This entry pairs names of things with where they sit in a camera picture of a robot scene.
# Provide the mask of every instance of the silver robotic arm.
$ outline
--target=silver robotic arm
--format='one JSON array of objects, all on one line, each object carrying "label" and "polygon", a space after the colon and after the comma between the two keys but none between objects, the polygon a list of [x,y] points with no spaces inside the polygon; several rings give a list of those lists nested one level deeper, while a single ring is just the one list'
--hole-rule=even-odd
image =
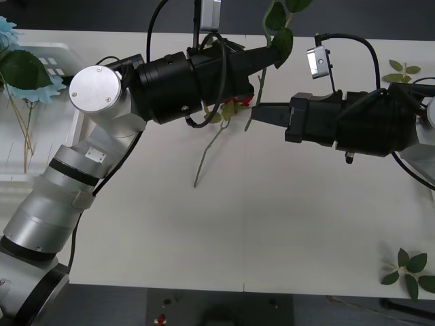
[{"label": "silver robotic arm", "polygon": [[[85,68],[72,79],[71,102],[96,126],[86,140],[60,147],[4,229],[0,324],[36,323],[69,282],[69,269],[56,254],[94,202],[96,186],[123,163],[148,121],[185,118],[194,128],[205,126],[207,121],[198,125],[190,118],[202,110],[202,102],[218,108],[227,98],[251,96],[248,77],[279,60],[272,48],[245,51],[220,42],[220,47],[188,49],[188,58],[179,52],[145,64],[136,55]],[[224,85],[219,91],[216,80]]]},{"label": "silver robotic arm", "polygon": [[97,125],[73,147],[61,146],[33,191],[4,229],[0,252],[0,308],[15,323],[30,325],[69,282],[55,257],[99,180],[125,155],[146,121],[135,112],[119,73],[93,66],[80,71],[69,93],[72,103]]}]

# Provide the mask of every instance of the red flower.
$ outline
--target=red flower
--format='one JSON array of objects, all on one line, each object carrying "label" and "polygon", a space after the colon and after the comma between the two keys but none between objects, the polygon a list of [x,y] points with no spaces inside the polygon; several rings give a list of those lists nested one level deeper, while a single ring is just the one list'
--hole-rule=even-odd
[{"label": "red flower", "polygon": [[234,103],[241,103],[242,106],[248,107],[253,98],[254,98],[254,95],[247,97],[247,98],[244,98],[242,100],[237,100],[237,98],[234,97],[234,98],[230,98],[228,100],[223,101],[222,104],[227,104],[230,101],[233,101]]}]

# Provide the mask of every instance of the white crate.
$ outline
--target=white crate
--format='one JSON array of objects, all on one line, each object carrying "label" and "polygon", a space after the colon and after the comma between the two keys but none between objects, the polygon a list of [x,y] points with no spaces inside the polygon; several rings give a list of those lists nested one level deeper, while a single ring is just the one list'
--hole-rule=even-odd
[{"label": "white crate", "polygon": [[[84,61],[62,43],[21,43],[25,50],[38,57],[51,75],[72,76],[83,69]],[[71,104],[68,89],[52,97],[53,103],[39,103],[32,112],[30,138],[34,156],[27,162],[24,173],[24,137],[10,101],[0,94],[0,182],[31,183],[40,175],[61,145],[77,143],[82,128],[83,115]],[[14,99],[27,123],[29,109],[25,103]]]}]

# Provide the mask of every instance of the black cable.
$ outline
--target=black cable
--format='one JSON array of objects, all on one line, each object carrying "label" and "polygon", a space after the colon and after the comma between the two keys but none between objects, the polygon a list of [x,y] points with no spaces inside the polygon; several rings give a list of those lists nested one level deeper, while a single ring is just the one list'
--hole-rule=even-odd
[{"label": "black cable", "polygon": [[396,152],[392,153],[393,158],[396,160],[396,162],[400,165],[401,168],[405,170],[406,173],[408,173],[412,178],[420,182],[422,185],[425,185],[429,189],[435,191],[435,187],[428,183],[426,180],[422,179],[418,175],[416,175],[413,171],[411,171],[405,164],[402,162],[402,160],[399,158],[399,155]]},{"label": "black cable", "polygon": [[71,268],[73,267],[74,262],[74,256],[75,256],[75,243],[77,239],[77,229],[80,223],[80,219],[82,218],[82,214],[80,214],[79,219],[77,220],[77,224],[75,225],[73,235],[71,236],[71,253],[69,254],[69,262],[68,262],[68,274],[71,271]]},{"label": "black cable", "polygon": [[167,4],[169,0],[162,0],[156,10],[154,11],[152,17],[151,17],[151,21],[150,21],[150,25],[148,26],[148,34],[147,34],[147,63],[149,63],[151,61],[151,35],[152,35],[152,30],[154,28],[154,24],[156,23],[157,17],[160,13],[160,11],[162,10],[162,8],[164,7],[164,5]]},{"label": "black cable", "polygon": [[382,95],[382,93],[387,94],[387,90],[385,88],[380,88],[378,90],[374,90],[371,93],[368,93],[367,95],[360,98],[358,101],[354,102],[348,109],[342,111],[336,118],[336,121],[342,119],[347,114],[353,112],[356,112],[359,108],[362,107],[362,105],[365,105],[368,101],[371,101],[373,98],[378,97],[378,95]]},{"label": "black cable", "polygon": [[[150,26],[148,28],[148,34],[147,34],[147,63],[149,63],[151,61],[151,37],[152,37],[152,31],[154,28],[154,23],[156,22],[157,16],[160,13],[161,9],[163,8],[163,6],[168,2],[168,0],[162,0],[158,7],[156,8],[156,11],[154,12],[154,15],[152,16],[151,22],[150,22]],[[103,59],[101,59],[96,65],[101,64],[104,60],[107,59],[115,59],[118,60],[120,62],[119,58],[116,58],[115,56],[107,56]],[[94,192],[92,193],[92,195],[95,197],[102,189],[103,187],[109,182],[109,180],[115,175],[115,173],[117,173],[119,171],[119,169],[121,168],[121,166],[125,163],[125,161],[127,161],[128,157],[131,155],[131,153],[133,152],[133,150],[136,148],[136,145],[138,144],[139,140],[142,137],[143,132],[138,132],[135,139],[133,140],[133,142],[131,143],[130,147],[127,149],[127,152],[125,153],[124,157],[118,162],[118,164],[114,167],[114,169],[106,176],[106,178],[104,178],[104,180],[97,186],[97,188],[95,188]],[[82,214],[80,214],[78,220],[77,220],[77,225],[74,228],[74,231],[72,233],[71,236],[71,253],[69,255],[69,263],[68,263],[68,269],[69,269],[69,273],[71,271],[71,268],[73,267],[73,262],[74,262],[74,256],[75,256],[75,244],[77,242],[77,230],[79,227],[79,223],[80,223],[80,219],[82,218]]]},{"label": "black cable", "polygon": [[124,77],[124,76],[125,76],[125,73],[126,73],[126,71],[125,71],[125,67],[124,67],[124,65],[121,63],[121,60],[120,60],[117,56],[106,56],[105,58],[102,58],[99,62],[97,62],[95,65],[96,65],[96,66],[99,66],[103,61],[106,61],[107,59],[114,59],[114,60],[118,61],[118,63],[119,63],[120,66],[121,66],[121,74],[122,74],[122,76]]},{"label": "black cable", "polygon": [[143,132],[137,133],[135,139],[131,143],[130,147],[127,149],[127,152],[122,157],[122,159],[118,162],[118,164],[115,166],[115,168],[112,171],[110,171],[110,173],[106,176],[106,178],[104,178],[104,180],[102,180],[102,182],[97,186],[97,188],[95,188],[94,192],[92,193],[92,195],[94,197],[103,189],[103,187],[110,181],[110,179],[115,175],[115,173],[118,172],[118,170],[125,163],[125,161],[127,161],[128,157],[131,155],[131,153],[135,149],[136,145],[138,144],[142,134],[143,134]]},{"label": "black cable", "polygon": [[225,91],[225,83],[226,83],[226,74],[227,74],[227,59],[228,59],[228,55],[226,53],[226,46],[225,46],[225,41],[222,38],[222,36],[219,33],[216,32],[212,32],[210,34],[208,34],[200,47],[200,51],[204,50],[205,45],[207,44],[207,41],[211,38],[211,37],[216,37],[217,40],[220,43],[220,49],[222,52],[222,70],[221,70],[221,76],[220,76],[220,86],[219,86],[219,91],[217,93],[217,99],[216,99],[216,103],[215,103],[215,107],[213,108],[213,111],[210,113],[210,115],[207,117],[207,119],[205,119],[204,122],[197,124],[195,121],[193,121],[193,119],[188,115],[186,116],[186,121],[188,123],[189,126],[192,126],[193,128],[204,128],[207,124],[209,124],[212,119],[214,118],[214,116],[216,115],[216,113],[218,112],[218,109],[220,107],[220,103],[222,102],[222,97],[224,95],[224,91]]},{"label": "black cable", "polygon": [[373,63],[375,65],[376,89],[378,90],[381,88],[381,72],[379,69],[378,57],[376,55],[375,49],[372,47],[372,45],[366,39],[359,37],[359,36],[350,35],[350,34],[342,34],[342,33],[323,34],[323,35],[318,35],[317,37],[320,38],[321,40],[352,39],[354,41],[360,42],[361,44],[364,44],[368,48],[368,50],[370,51],[370,54],[372,55]]}]

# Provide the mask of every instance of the twig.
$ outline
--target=twig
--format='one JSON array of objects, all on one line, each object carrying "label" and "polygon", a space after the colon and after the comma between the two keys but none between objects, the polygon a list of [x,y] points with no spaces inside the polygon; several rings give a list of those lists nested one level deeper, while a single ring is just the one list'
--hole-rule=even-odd
[{"label": "twig", "polygon": [[287,19],[287,22],[285,22],[285,27],[286,28],[288,27],[288,25],[290,25],[290,22],[292,21],[293,15],[294,15],[294,13],[290,12],[290,16]]},{"label": "twig", "polygon": [[219,131],[217,132],[217,134],[215,135],[213,140],[210,142],[210,144],[205,148],[203,158],[201,159],[201,163],[199,164],[199,167],[198,167],[198,172],[196,173],[196,178],[195,178],[195,183],[193,184],[193,188],[196,188],[196,186],[198,185],[199,174],[201,173],[201,168],[203,167],[204,159],[205,159],[205,156],[207,155],[208,150],[213,145],[215,140],[218,139],[220,134],[222,134],[222,131],[224,131],[225,129],[228,128],[228,126],[230,125],[230,121],[231,121],[231,118],[228,119],[228,123],[226,124],[226,126],[224,126],[224,121],[222,121],[222,123],[220,124]]},{"label": "twig", "polygon": [[[32,118],[32,110],[34,108],[36,108],[37,102],[35,102],[35,106],[33,106],[33,103],[30,104],[26,102],[26,106],[29,108],[29,116],[27,118],[27,126],[26,126],[26,138],[30,138],[29,136],[29,128],[30,128],[30,120]],[[24,142],[24,173],[27,173],[27,151],[29,150],[29,147],[27,146],[27,142]]]},{"label": "twig", "polygon": [[27,145],[28,145],[29,148],[31,149],[31,152],[32,152],[32,155],[33,155],[33,149],[32,149],[32,146],[31,146],[30,139],[29,139],[28,137],[26,137],[26,132],[25,132],[25,126],[26,126],[26,124],[25,124],[25,122],[24,122],[24,120],[23,120],[23,118],[22,118],[22,116],[21,116],[19,110],[18,110],[17,107],[16,107],[14,100],[12,99],[12,96],[11,96],[11,94],[10,94],[10,92],[9,92],[9,88],[8,88],[8,86],[7,86],[7,84],[6,84],[5,78],[4,78],[4,76],[3,76],[2,73],[0,73],[0,77],[1,77],[1,79],[3,80],[3,87],[4,87],[4,88],[6,89],[6,91],[7,91],[7,95],[9,96],[9,100],[10,100],[10,103],[11,103],[12,109],[14,110],[14,113],[15,113],[16,118],[17,118],[17,120],[18,120],[18,124],[20,125],[20,129],[21,129],[22,135],[24,136],[24,141],[27,142]]},{"label": "twig", "polygon": [[346,306],[349,306],[349,307],[352,307],[352,308],[358,308],[358,309],[362,309],[362,310],[367,310],[367,311],[372,312],[374,314],[377,314],[379,316],[391,319],[392,321],[397,321],[398,323],[402,323],[402,324],[405,324],[405,325],[408,325],[408,326],[415,326],[414,323],[409,323],[407,321],[403,321],[402,319],[394,318],[394,317],[389,316],[387,314],[383,314],[382,312],[379,312],[378,310],[375,310],[375,309],[371,309],[371,308],[367,308],[367,307],[364,307],[364,306],[360,306],[359,304],[351,304],[350,302],[347,302],[347,301],[342,300],[342,299],[338,299],[337,297],[328,296],[327,298],[330,301],[339,302],[341,304],[345,304]]},{"label": "twig", "polygon": [[[257,96],[257,101],[256,101],[256,107],[258,105],[260,105],[260,103],[261,103],[261,98],[262,98],[262,95],[263,95],[264,82],[266,81],[266,72],[267,72],[267,68],[264,68],[263,72],[261,74],[260,89],[258,91],[258,96]],[[251,117],[249,117],[249,120],[246,123],[245,132],[247,132],[247,130],[251,126],[251,123],[252,123],[252,113],[251,113]]]},{"label": "twig", "polygon": [[[269,32],[267,31],[266,20],[267,20],[269,14],[271,13],[274,4],[275,4],[275,0],[272,1],[270,7],[267,9],[267,12],[266,12],[266,14],[263,17],[263,23],[262,23],[263,31],[264,31],[264,36],[266,37],[266,42],[267,42],[267,47],[268,48],[272,46],[272,37],[271,37],[271,34],[269,34]],[[259,80],[260,80],[260,89],[258,91],[258,96],[257,96],[257,101],[256,101],[256,107],[261,103],[261,97],[263,95],[264,82],[266,81],[266,72],[267,72],[267,68],[264,68],[263,72],[261,74],[261,79],[259,78]],[[249,126],[251,126],[251,123],[252,123],[252,114],[251,114],[251,117],[249,118],[249,120],[246,123],[245,132],[247,132],[247,130],[249,129]]]}]

